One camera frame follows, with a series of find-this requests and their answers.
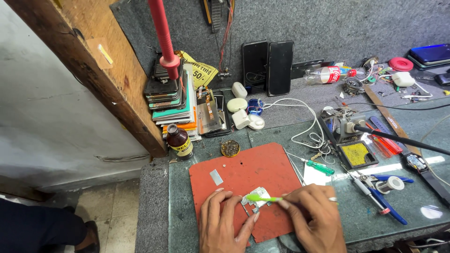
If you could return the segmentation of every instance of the floor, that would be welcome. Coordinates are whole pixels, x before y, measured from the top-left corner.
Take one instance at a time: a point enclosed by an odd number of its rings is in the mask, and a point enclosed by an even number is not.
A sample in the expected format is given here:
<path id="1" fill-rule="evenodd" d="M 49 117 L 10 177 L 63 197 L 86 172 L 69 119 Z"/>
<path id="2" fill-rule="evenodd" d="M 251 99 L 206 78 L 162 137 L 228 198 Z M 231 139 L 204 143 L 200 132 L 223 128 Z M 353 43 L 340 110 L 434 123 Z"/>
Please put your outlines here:
<path id="1" fill-rule="evenodd" d="M 75 214 L 97 223 L 101 253 L 134 253 L 139 206 L 139 179 L 82 190 Z M 65 253 L 73 253 L 66 246 Z"/>

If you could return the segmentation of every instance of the red silicone mat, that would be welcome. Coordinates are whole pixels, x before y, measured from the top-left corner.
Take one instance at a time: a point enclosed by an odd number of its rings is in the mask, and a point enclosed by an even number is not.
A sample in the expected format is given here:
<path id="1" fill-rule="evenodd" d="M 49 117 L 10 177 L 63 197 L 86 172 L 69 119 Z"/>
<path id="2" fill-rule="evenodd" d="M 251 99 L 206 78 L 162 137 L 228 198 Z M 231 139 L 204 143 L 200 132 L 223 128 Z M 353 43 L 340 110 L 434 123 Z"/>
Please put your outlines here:
<path id="1" fill-rule="evenodd" d="M 215 169 L 224 181 L 220 185 L 216 185 L 209 175 Z M 281 194 L 301 187 L 283 147 L 274 142 L 241 151 L 232 158 L 223 156 L 194 164 L 189 169 L 189 174 L 197 221 L 200 207 L 206 198 L 218 188 L 233 191 L 233 195 L 244 196 L 257 187 L 264 187 L 270 196 L 279 197 Z M 253 208 L 254 206 L 246 205 L 250 214 L 253 213 Z M 252 232 L 257 243 L 293 231 L 291 218 L 278 204 L 264 205 L 260 208 L 260 212 Z M 235 236 L 239 233 L 247 217 L 242 205 L 240 203 L 236 205 L 234 209 Z"/>

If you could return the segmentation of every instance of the hand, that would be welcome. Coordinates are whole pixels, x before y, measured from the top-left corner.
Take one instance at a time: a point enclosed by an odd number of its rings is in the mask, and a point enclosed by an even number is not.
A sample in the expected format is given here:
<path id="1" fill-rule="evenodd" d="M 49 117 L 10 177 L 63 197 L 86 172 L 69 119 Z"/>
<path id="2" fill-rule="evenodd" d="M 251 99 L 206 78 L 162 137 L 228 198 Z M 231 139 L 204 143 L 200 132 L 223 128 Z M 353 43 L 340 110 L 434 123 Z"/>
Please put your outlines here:
<path id="1" fill-rule="evenodd" d="M 283 197 L 278 203 L 291 215 L 297 239 L 308 253 L 346 253 L 341 219 L 331 186 L 307 185 Z M 312 221 L 306 221 L 299 208 L 300 203 L 310 213 Z"/>
<path id="2" fill-rule="evenodd" d="M 251 215 L 242 226 L 238 236 L 234 237 L 234 207 L 242 196 L 233 196 L 231 191 L 223 188 L 213 192 L 200 209 L 199 243 L 200 253 L 239 253 L 245 252 L 248 238 L 253 231 L 259 212 Z M 225 201 L 220 216 L 220 203 Z"/>

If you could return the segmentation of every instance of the red label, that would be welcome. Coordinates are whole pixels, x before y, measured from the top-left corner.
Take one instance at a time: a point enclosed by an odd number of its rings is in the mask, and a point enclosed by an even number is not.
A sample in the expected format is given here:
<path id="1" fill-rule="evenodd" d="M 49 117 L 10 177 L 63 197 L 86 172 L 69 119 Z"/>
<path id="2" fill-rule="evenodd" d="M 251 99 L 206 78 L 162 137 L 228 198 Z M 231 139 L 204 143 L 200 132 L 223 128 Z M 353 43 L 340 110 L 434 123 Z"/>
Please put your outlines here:
<path id="1" fill-rule="evenodd" d="M 328 67 L 328 69 L 330 70 L 330 78 L 328 79 L 328 83 L 337 82 L 341 76 L 339 67 Z"/>

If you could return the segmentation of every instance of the watch face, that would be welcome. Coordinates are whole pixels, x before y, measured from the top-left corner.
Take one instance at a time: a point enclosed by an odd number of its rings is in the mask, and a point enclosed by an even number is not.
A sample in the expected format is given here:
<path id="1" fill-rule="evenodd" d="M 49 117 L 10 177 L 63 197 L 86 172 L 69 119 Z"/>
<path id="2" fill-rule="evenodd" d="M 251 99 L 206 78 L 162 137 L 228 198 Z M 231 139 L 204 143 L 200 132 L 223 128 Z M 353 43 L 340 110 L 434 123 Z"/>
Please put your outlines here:
<path id="1" fill-rule="evenodd" d="M 427 169 L 427 165 L 425 164 L 423 158 L 416 154 L 409 154 L 406 156 L 406 161 L 411 167 L 417 170 L 424 171 Z"/>

